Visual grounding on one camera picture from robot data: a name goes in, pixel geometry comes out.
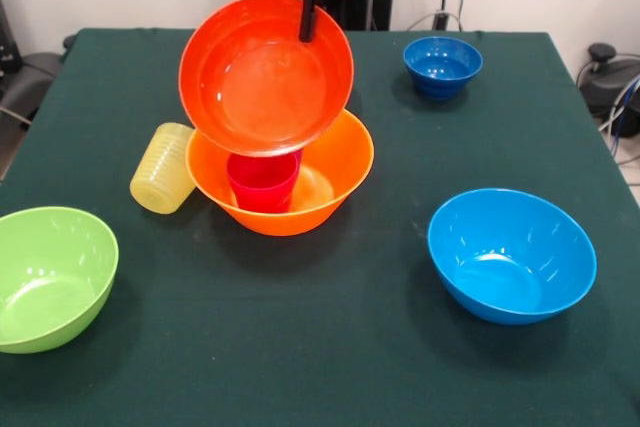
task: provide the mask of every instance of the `green bowl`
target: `green bowl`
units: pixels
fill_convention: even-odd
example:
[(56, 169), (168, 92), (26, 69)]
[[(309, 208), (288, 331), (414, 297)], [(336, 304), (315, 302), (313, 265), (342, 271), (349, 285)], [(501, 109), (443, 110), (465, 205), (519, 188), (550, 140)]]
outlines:
[(76, 337), (107, 300), (117, 265), (115, 235), (88, 212), (38, 207), (0, 218), (0, 352)]

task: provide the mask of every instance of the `table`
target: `table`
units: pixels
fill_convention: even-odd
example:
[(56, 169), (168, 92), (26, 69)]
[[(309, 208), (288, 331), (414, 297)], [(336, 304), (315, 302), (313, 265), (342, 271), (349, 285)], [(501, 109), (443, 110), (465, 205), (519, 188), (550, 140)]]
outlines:
[[(436, 104), (402, 63), (424, 34), (349, 34), (373, 170), (317, 230), (269, 238), (198, 192), (166, 217), (129, 195), (156, 126), (186, 122), (189, 35), (83, 30), (0, 187), (0, 213), (86, 209), (121, 248), (87, 331), (0, 355), (0, 425), (638, 425), (640, 215), (549, 36), (448, 34), (485, 66)], [(543, 196), (591, 236), (598, 278), (565, 315), (505, 328), (444, 291), (426, 226), (486, 186)]]

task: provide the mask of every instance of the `orange bowl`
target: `orange bowl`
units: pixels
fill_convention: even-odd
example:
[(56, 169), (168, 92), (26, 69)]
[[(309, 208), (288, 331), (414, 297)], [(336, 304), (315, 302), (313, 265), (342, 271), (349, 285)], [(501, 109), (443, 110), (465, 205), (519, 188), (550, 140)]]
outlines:
[(322, 224), (364, 181), (373, 164), (373, 141), (360, 120), (343, 110), (319, 139), (309, 144), (284, 214), (237, 207), (226, 175), (229, 152), (195, 131), (187, 145), (187, 169), (198, 188), (239, 223), (255, 232), (296, 235)]
[(301, 15), (302, 0), (237, 0), (196, 29), (179, 87), (201, 134), (259, 157), (298, 150), (329, 128), (349, 100), (353, 56), (320, 8), (313, 41), (300, 42)]

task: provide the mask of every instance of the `blue bowl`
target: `blue bowl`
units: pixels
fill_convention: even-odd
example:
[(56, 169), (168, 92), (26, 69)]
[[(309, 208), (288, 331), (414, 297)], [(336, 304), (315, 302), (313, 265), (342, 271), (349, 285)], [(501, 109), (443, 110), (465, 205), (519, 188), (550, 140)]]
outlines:
[(457, 95), (480, 72), (482, 64), (475, 47), (449, 37), (424, 37), (404, 49), (404, 65), (413, 85), (435, 100)]
[(524, 192), (472, 190), (429, 224), (431, 257), (449, 293), (490, 322), (531, 324), (578, 303), (596, 277), (585, 231), (555, 205)]

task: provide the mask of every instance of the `bowl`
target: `bowl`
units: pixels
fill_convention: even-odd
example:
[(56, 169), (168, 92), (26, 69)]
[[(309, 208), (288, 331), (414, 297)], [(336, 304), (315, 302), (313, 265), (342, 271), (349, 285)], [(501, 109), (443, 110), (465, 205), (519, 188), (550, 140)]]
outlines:
[(438, 275), (469, 312), (530, 324), (578, 303), (596, 277), (585, 231), (555, 205), (508, 189), (480, 189), (445, 202), (427, 242)]
[(94, 215), (38, 207), (0, 218), (0, 352), (59, 347), (104, 305), (118, 244)]
[(482, 54), (475, 47), (450, 37), (424, 37), (404, 49), (404, 65), (414, 87), (434, 100), (455, 97), (482, 64)]
[(318, 227), (362, 184), (373, 164), (373, 141), (362, 122), (343, 110), (329, 130), (305, 148), (291, 208), (280, 214), (238, 208), (225, 174), (229, 155), (194, 132), (187, 166), (196, 186), (248, 229), (287, 236)]
[(285, 154), (340, 114), (353, 86), (349, 42), (320, 8), (312, 42), (300, 42), (301, 15), (302, 0), (237, 0), (191, 36), (180, 96), (210, 141), (240, 155)]

